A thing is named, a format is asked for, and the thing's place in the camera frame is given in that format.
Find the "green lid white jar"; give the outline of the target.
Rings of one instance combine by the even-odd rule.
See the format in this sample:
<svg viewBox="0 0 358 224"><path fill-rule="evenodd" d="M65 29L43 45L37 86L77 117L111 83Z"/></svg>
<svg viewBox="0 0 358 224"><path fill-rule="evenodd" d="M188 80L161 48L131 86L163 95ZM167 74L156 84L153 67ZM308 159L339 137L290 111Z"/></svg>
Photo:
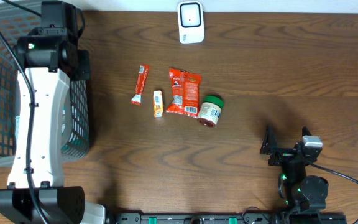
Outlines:
<svg viewBox="0 0 358 224"><path fill-rule="evenodd" d="M224 102L220 97L213 95L205 96L197 121L204 126L215 127L220 119L223 107Z"/></svg>

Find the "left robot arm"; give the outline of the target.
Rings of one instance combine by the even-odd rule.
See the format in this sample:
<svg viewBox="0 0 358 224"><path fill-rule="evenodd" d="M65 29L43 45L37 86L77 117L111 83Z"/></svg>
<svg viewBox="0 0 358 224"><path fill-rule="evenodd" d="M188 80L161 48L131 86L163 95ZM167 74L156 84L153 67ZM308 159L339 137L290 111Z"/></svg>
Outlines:
<svg viewBox="0 0 358 224"><path fill-rule="evenodd" d="M41 3L41 23L9 53L18 71L20 123L0 214L13 223L111 223L105 205L65 186L63 152L88 148L86 103L72 102L73 82L90 78L90 55L78 47L83 13L63 1Z"/></svg>

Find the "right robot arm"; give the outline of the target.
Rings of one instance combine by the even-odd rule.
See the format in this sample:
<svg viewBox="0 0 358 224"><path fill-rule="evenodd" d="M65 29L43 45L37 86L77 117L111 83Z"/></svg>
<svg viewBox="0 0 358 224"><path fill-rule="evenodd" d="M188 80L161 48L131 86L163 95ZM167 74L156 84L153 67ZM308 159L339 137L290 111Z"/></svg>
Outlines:
<svg viewBox="0 0 358 224"><path fill-rule="evenodd" d="M267 127L260 154L270 156L268 165L281 167L278 191L287 204L270 216L270 223L322 222L319 212L326 208L329 184L322 177L306 174L306 166L317 161L322 149L320 137L311 135L307 127L292 148L279 147L273 128Z"/></svg>

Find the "small orange juice box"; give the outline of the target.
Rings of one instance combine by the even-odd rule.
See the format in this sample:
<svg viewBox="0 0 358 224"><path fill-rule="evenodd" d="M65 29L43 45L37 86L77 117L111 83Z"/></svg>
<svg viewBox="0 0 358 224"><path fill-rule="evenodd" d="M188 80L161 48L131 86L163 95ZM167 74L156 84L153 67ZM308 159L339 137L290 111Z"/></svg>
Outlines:
<svg viewBox="0 0 358 224"><path fill-rule="evenodd" d="M163 98L162 91L156 90L153 92L154 100L154 117L161 118L163 116Z"/></svg>

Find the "red snack stick packet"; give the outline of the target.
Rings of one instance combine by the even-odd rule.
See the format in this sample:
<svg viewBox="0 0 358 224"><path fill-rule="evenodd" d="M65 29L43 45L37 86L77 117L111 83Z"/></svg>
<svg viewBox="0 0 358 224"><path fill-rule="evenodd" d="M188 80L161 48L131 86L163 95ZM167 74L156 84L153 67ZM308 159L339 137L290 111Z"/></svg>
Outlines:
<svg viewBox="0 0 358 224"><path fill-rule="evenodd" d="M142 64L139 67L139 76L135 86L135 95L131 99L131 103L133 105L141 105L142 103L142 94L149 74L149 70L149 65Z"/></svg>

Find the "orange red snack pouch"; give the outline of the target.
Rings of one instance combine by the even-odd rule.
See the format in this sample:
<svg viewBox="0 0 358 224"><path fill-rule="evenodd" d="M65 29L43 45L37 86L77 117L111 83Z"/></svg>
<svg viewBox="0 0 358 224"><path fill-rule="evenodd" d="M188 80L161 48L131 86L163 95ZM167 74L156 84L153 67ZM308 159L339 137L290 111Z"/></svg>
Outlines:
<svg viewBox="0 0 358 224"><path fill-rule="evenodd" d="M202 81L201 75L170 68L169 77L173 101L166 109L166 112L197 118L200 100L199 85Z"/></svg>

